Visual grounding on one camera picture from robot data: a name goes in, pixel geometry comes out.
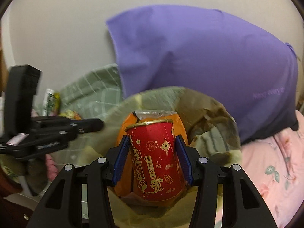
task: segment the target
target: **gold cup rim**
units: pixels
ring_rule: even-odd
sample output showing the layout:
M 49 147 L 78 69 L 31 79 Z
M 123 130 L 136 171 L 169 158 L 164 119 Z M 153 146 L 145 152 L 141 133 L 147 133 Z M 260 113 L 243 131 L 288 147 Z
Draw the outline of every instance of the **gold cup rim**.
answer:
M 140 126 L 148 126 L 151 124 L 155 124 L 155 123 L 163 123 L 163 122 L 169 122 L 169 123 L 173 123 L 172 119 L 168 119 L 168 118 L 162 118 L 162 119 L 157 119 L 157 120 L 152 120 L 152 121 L 147 121 L 147 122 L 139 122 L 139 123 L 135 123 L 135 124 L 131 124 L 129 126 L 126 127 L 125 132 L 127 132 L 127 130 L 131 129 L 131 128 L 136 128 L 136 127 L 140 127 Z

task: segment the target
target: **silver screw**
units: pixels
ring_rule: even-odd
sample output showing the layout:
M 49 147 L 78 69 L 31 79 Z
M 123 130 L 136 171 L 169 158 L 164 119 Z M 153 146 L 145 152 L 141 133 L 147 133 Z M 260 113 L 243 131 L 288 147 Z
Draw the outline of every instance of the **silver screw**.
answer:
M 241 169 L 241 166 L 239 164 L 234 164 L 232 167 L 234 170 L 239 171 Z
M 103 164 L 103 163 L 107 162 L 107 159 L 104 158 L 104 157 L 101 157 L 101 158 L 99 158 L 99 159 L 97 160 L 97 162 L 100 163 L 100 164 Z
M 73 166 L 71 164 L 67 164 L 65 167 L 64 167 L 65 170 L 69 171 L 69 170 L 72 170 L 73 169 Z
M 208 162 L 208 159 L 207 158 L 204 158 L 204 157 L 201 157 L 199 159 L 199 162 L 202 163 L 202 164 L 206 164 Z

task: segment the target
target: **black robotic device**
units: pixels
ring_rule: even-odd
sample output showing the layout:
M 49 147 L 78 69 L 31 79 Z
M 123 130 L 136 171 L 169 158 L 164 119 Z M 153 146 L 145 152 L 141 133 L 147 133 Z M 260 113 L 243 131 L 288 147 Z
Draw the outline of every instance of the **black robotic device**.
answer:
M 1 151 L 27 160 L 68 146 L 77 134 L 102 129 L 99 119 L 73 120 L 60 117 L 31 119 L 33 96 L 40 71 L 18 66 L 10 71 L 5 103 L 5 135 Z M 49 186 L 31 217 L 28 228 L 115 228 L 108 198 L 108 186 L 121 178 L 130 149 L 125 135 L 118 147 L 88 166 L 67 164 Z M 217 205 L 217 185 L 223 184 L 222 228 L 276 228 L 263 198 L 240 165 L 219 167 L 201 158 L 195 148 L 185 146 L 181 135 L 175 149 L 183 175 L 198 186 L 190 228 L 213 228 Z M 89 220 L 82 219 L 82 184 L 88 185 Z

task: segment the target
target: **green leaf print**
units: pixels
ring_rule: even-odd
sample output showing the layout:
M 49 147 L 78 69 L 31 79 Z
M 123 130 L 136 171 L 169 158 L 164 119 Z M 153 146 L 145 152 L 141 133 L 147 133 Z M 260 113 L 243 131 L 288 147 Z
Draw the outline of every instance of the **green leaf print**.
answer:
M 266 168 L 265 174 L 271 175 L 274 172 L 274 170 L 275 170 L 275 168 L 272 165 L 270 165 Z
M 278 183 L 280 182 L 280 174 L 277 171 L 275 171 L 275 180 Z
M 286 180 L 286 182 L 285 182 L 285 190 L 287 190 L 288 188 L 289 188 L 289 181 L 288 180 Z

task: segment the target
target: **purple cloth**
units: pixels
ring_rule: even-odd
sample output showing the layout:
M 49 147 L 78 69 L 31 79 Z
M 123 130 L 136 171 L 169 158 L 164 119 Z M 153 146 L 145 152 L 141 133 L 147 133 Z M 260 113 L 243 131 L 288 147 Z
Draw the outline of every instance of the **purple cloth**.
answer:
M 124 96 L 183 86 L 221 102 L 241 142 L 297 129 L 298 65 L 289 44 L 215 9 L 156 5 L 107 21 Z

